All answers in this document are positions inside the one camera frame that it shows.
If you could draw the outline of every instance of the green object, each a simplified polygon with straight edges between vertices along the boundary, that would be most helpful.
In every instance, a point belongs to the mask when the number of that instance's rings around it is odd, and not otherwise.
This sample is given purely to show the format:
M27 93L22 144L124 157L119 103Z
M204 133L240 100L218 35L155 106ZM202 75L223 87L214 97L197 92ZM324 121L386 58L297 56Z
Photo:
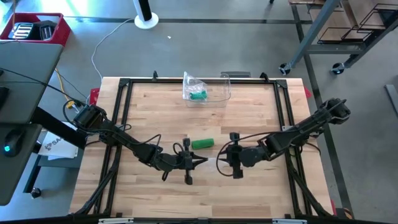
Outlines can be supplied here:
M189 97L191 100L205 100L207 99L207 92L203 90L201 92L189 93Z
M203 149L214 146L214 139L203 139L192 142L192 149Z

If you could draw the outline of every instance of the yellow cable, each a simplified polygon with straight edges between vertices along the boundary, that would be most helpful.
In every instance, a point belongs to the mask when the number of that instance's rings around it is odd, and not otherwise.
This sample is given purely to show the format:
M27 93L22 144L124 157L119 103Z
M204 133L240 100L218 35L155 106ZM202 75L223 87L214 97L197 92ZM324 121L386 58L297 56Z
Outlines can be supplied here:
M65 90L63 89L63 82L62 82L62 79L61 79L60 72L58 71L58 68L55 68L55 72L57 73L58 80L60 81L61 91L62 91L62 93L65 93ZM74 104L75 104L74 101L69 102L67 104L67 108L68 109L72 109Z
M61 79L61 76L60 76L60 72L58 71L57 68L55 68L55 72L57 73L58 80L60 81L61 91L62 91L62 93L65 93L65 90L63 90L63 82L62 82L62 79Z

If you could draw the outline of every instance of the white paper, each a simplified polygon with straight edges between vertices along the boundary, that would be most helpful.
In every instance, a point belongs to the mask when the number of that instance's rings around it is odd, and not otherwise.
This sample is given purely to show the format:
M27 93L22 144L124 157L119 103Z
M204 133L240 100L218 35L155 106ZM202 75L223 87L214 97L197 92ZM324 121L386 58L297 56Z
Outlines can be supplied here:
M73 125L67 122L63 122L67 126L76 129ZM65 141L61 137L48 132L40 148L39 155L49 156L49 160L69 158L73 159L76 157L78 148L69 142Z

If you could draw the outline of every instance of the computer mouse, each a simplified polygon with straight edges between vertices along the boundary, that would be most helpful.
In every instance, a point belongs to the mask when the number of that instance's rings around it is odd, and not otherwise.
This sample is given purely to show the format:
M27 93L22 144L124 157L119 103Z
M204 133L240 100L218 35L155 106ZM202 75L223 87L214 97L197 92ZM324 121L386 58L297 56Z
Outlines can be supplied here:
M4 138L2 152L7 157L14 157L21 151L25 130L13 129Z

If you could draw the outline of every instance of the green cylinder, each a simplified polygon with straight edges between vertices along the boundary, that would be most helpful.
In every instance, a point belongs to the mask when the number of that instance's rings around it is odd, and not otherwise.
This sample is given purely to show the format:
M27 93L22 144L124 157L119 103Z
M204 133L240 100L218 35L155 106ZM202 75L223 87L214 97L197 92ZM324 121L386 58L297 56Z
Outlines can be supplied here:
M214 139L192 141L192 149L203 149L211 146L214 146Z

